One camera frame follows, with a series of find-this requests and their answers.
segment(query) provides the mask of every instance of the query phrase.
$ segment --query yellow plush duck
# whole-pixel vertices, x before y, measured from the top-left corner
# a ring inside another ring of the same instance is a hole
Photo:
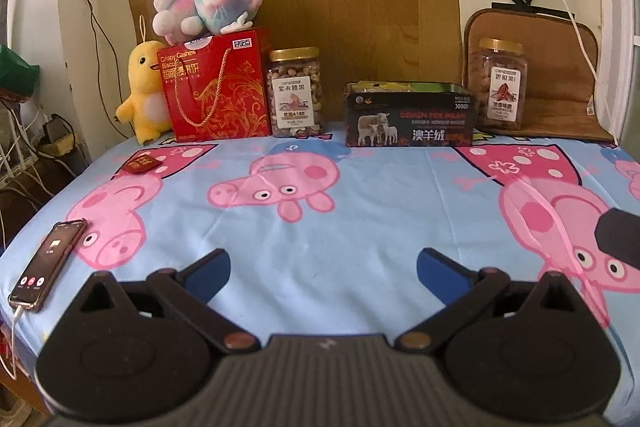
[[[156,56],[165,47],[162,42],[142,42],[129,56],[131,95],[116,110],[116,118],[133,123],[140,145],[172,128]]]

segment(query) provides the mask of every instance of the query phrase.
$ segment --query nut jar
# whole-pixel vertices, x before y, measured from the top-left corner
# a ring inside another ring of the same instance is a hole
[[[479,44],[468,70],[468,87],[479,102],[477,127],[520,130],[527,90],[524,47],[498,39]]]
[[[267,90],[273,136],[322,134],[319,54],[316,47],[269,53]]]

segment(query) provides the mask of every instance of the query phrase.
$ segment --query bed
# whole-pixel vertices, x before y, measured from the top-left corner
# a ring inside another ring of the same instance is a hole
[[[139,280],[214,248],[228,251],[232,271],[209,305],[262,343],[272,333],[382,332],[391,340],[443,306],[419,282],[419,253],[433,247],[512,279],[536,280],[547,269],[572,277],[620,357],[607,417],[637,420],[640,271],[598,251],[593,229],[610,207],[640,214],[640,165],[596,143],[474,138],[458,149],[348,149],[334,126],[308,139],[128,140],[50,201],[0,258],[2,315],[10,316],[6,297],[52,224],[85,217],[92,225],[44,309],[18,323],[30,353],[94,270]],[[141,154],[163,165],[121,170]],[[559,229],[574,258],[558,245]]]

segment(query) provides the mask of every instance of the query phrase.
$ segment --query red gift box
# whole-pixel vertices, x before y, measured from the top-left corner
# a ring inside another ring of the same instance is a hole
[[[206,37],[158,51],[178,141],[269,136],[267,28]]]

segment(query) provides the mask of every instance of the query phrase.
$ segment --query stuffed toy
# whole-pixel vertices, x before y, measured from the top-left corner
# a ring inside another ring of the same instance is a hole
[[[165,47],[158,41],[142,42],[129,56],[131,95],[116,110],[116,118],[133,123],[140,145],[172,128],[156,55]]]
[[[225,35],[253,26],[262,0],[154,0],[154,31],[169,44]]]
[[[156,35],[162,35],[170,46],[198,37],[186,35],[180,28],[183,20],[198,16],[193,0],[154,0],[154,8],[158,13],[152,23],[153,29]]]

